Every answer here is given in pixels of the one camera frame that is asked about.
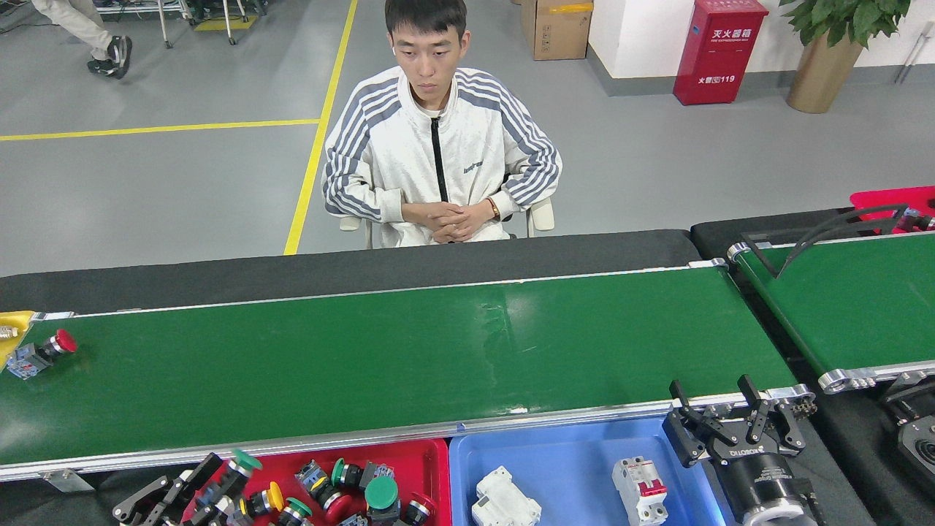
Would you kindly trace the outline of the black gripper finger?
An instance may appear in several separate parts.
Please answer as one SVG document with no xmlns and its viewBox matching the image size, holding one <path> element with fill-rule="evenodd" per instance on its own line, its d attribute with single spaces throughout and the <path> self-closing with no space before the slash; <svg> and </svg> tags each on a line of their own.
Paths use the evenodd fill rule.
<svg viewBox="0 0 935 526">
<path fill-rule="evenodd" d="M 806 443 L 797 423 L 801 417 L 807 416 L 804 409 L 788 400 L 766 399 L 748 374 L 739 376 L 738 388 L 750 409 L 750 415 L 746 417 L 746 443 L 764 446 L 771 438 L 778 453 L 793 457 L 804 450 Z"/>
<path fill-rule="evenodd" d="M 678 400 L 680 406 L 667 413 L 663 430 L 684 468 L 694 466 L 705 452 L 711 450 L 711 441 L 727 446 L 738 445 L 737 435 L 728 432 L 727 426 L 715 413 L 708 408 L 698 411 L 690 406 L 678 380 L 669 384 L 669 393 Z"/>
<path fill-rule="evenodd" d="M 223 465 L 216 454 L 208 454 L 193 470 L 176 479 L 161 476 L 117 503 L 112 516 L 123 525 L 180 525 L 183 512 L 197 490 L 206 485 Z"/>
</svg>

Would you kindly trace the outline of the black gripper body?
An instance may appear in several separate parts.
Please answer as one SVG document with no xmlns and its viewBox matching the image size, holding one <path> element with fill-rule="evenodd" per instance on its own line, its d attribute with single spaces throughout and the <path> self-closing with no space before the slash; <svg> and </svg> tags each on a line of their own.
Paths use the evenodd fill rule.
<svg viewBox="0 0 935 526">
<path fill-rule="evenodd" d="M 776 447 L 711 445 L 714 472 L 738 523 L 815 523 L 812 487 Z"/>
</svg>

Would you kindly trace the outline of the person's left hand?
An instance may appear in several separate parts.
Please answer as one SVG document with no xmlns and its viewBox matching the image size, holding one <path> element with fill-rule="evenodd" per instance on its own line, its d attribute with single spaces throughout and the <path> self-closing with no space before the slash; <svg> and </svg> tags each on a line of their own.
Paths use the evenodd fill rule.
<svg viewBox="0 0 935 526">
<path fill-rule="evenodd" d="M 485 223 L 497 218 L 498 213 L 493 200 L 484 199 L 442 214 L 437 218 L 440 226 L 432 233 L 432 240 L 442 244 L 468 242 Z"/>
</svg>

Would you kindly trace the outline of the person's right hand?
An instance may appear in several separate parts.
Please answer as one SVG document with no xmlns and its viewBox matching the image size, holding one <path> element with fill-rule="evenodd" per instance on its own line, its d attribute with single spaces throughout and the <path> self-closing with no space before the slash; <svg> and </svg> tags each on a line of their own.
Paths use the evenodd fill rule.
<svg viewBox="0 0 935 526">
<path fill-rule="evenodd" d="M 433 237 L 447 226 L 447 221 L 457 216 L 459 208 L 450 203 L 438 201 L 431 203 L 403 203 L 402 217 L 405 222 L 421 224 L 431 231 Z"/>
</svg>

